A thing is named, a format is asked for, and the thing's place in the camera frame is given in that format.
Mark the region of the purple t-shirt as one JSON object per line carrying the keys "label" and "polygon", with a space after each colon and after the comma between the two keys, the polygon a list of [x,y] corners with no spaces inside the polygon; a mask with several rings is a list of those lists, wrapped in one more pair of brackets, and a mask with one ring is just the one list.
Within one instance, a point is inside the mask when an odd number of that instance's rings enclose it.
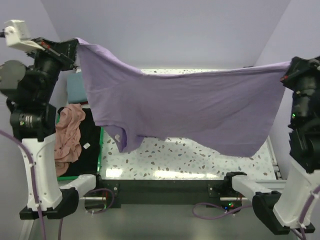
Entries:
{"label": "purple t-shirt", "polygon": [[78,41],[83,85],[93,120],[121,153],[146,137],[186,138],[235,157],[266,141],[285,89],[288,62],[190,74],[147,74],[108,49]]}

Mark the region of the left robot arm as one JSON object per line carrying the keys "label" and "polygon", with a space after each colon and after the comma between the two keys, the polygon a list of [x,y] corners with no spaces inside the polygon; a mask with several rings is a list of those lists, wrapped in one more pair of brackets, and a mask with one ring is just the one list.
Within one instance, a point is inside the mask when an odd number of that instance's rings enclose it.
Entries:
{"label": "left robot arm", "polygon": [[26,171],[28,200],[22,220],[47,217],[59,220],[73,214],[86,193],[99,196],[104,184],[94,174],[83,174],[59,186],[54,148],[56,108],[50,99],[60,72],[76,65],[77,39],[54,42],[39,37],[14,44],[34,63],[8,60],[0,67],[0,91],[10,111],[11,139],[20,148]]}

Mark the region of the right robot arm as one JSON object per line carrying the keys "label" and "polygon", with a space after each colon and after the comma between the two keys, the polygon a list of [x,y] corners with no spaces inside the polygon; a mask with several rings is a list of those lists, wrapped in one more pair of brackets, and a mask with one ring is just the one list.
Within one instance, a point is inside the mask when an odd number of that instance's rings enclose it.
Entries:
{"label": "right robot arm", "polygon": [[292,58],[281,82],[293,91],[288,126],[293,160],[283,191],[268,189],[243,172],[228,172],[219,188],[250,200],[256,217],[274,235],[293,232],[304,240],[315,231],[310,217],[320,198],[320,58]]}

